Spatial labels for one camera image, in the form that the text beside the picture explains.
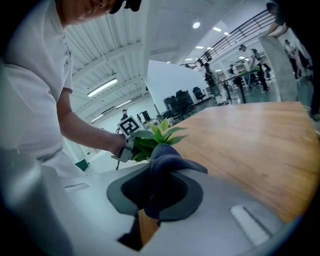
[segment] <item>artificial plant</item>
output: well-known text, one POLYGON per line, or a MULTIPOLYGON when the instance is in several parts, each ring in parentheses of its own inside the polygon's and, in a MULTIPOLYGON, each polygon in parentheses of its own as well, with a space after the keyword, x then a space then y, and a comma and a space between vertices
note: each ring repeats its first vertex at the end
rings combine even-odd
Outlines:
POLYGON ((133 132, 131 136, 135 137, 133 148, 133 161, 141 162, 151 157, 152 152, 159 144, 173 145, 179 143, 184 136, 171 137, 177 131, 184 130, 185 128, 174 127, 170 130, 168 119, 164 119, 160 123, 160 128, 154 124, 149 123, 151 131, 140 130, 133 132))

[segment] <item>metal railing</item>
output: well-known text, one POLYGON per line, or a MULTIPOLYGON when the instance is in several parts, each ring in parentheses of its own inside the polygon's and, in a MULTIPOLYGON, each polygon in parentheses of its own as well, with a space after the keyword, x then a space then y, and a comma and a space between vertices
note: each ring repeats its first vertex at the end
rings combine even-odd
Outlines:
POLYGON ((180 66, 189 65, 189 67, 192 69, 199 69, 203 67, 205 63, 210 62, 212 59, 220 55, 231 46, 249 37, 253 33, 270 26, 274 20, 275 17, 272 16, 268 10, 264 10, 230 32, 229 35, 222 38, 219 42, 212 46, 210 50, 207 50, 205 54, 199 57, 196 62, 185 63, 181 64, 180 66))

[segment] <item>wooden tabletop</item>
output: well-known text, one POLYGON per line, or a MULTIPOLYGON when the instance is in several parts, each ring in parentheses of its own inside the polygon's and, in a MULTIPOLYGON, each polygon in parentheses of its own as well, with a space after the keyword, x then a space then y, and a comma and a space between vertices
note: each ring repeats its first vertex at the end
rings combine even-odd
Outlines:
MULTIPOLYGON (((308 208, 319 182, 320 144, 299 102, 208 107, 176 126, 188 130, 175 135, 189 136, 174 148, 209 175, 240 186, 285 222, 308 208)), ((143 237, 155 222, 140 229, 143 237)))

